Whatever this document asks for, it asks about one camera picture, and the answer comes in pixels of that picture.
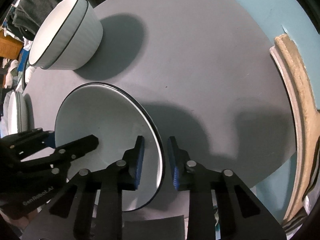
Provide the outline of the orange wooden wardrobe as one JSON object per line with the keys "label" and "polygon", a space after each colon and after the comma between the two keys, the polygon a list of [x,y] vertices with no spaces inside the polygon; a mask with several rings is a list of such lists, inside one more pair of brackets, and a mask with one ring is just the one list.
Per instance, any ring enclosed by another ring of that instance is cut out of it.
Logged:
{"label": "orange wooden wardrobe", "polygon": [[11,36],[4,36],[4,31],[0,32],[0,57],[15,60],[18,58],[23,42],[12,38]]}

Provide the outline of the grey hoodie on chair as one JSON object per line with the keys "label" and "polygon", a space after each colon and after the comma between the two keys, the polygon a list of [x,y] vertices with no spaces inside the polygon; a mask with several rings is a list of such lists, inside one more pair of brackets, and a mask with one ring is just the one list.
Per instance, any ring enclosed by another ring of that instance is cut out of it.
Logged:
{"label": "grey hoodie on chair", "polygon": [[34,40],[40,26],[62,0],[20,0],[12,23],[23,37]]}

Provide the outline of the small white plate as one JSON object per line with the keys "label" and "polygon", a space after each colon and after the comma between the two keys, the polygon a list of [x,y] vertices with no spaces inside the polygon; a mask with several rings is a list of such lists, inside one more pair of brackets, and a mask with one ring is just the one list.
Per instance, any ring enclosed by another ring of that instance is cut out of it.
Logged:
{"label": "small white plate", "polygon": [[5,137],[27,130],[28,110],[25,98],[19,91],[12,90],[4,99],[1,135]]}

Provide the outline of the wooden board beside table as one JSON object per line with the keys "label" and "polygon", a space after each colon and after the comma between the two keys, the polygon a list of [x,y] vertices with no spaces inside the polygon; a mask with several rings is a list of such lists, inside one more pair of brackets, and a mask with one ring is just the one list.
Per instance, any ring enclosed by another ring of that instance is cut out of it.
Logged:
{"label": "wooden board beside table", "polygon": [[270,54],[289,96],[296,132],[297,164],[293,191],[284,216],[287,223],[301,210],[319,175],[319,109],[303,59],[289,35],[275,37]]}

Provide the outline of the white bowl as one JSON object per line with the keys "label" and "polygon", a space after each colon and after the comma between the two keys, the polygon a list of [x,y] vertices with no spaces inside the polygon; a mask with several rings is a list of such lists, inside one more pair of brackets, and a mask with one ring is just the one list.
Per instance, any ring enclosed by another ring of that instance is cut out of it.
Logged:
{"label": "white bowl", "polygon": [[88,135],[95,135],[95,150],[73,161],[67,177],[82,168],[102,170],[122,158],[144,137],[144,158],[136,191],[123,191],[123,211],[138,210],[153,200],[164,177],[161,137],[146,110],[127,92],[106,83],[81,85],[63,100],[55,121],[55,143],[62,146]]}
{"label": "white bowl", "polygon": [[95,54],[103,38],[103,26],[92,6],[87,5],[84,17],[66,48],[45,70],[77,70]]}
{"label": "white bowl", "polygon": [[86,0],[62,0],[58,3],[35,35],[29,64],[43,68],[53,64],[71,41],[87,9]]}

